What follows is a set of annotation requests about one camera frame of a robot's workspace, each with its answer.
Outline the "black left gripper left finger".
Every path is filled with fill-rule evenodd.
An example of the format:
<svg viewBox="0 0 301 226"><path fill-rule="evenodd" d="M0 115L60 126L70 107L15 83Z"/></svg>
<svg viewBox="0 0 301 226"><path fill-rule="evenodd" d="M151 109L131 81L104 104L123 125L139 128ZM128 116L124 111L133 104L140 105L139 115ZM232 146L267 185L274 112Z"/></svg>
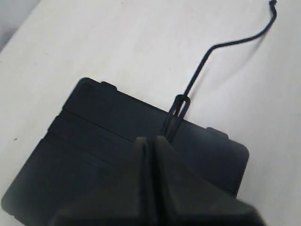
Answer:
<svg viewBox="0 0 301 226"><path fill-rule="evenodd" d="M135 140L119 172L106 176L100 187L58 210L53 226L148 226L151 222L149 143Z"/></svg>

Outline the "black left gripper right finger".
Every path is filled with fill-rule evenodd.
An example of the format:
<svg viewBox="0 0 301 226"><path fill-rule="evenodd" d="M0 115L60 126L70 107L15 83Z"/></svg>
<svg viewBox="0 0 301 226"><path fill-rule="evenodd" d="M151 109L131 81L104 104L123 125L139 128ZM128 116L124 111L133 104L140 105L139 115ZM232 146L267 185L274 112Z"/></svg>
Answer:
<svg viewBox="0 0 301 226"><path fill-rule="evenodd" d="M195 174L164 137L153 139L152 179L160 226L259 226L257 210Z"/></svg>

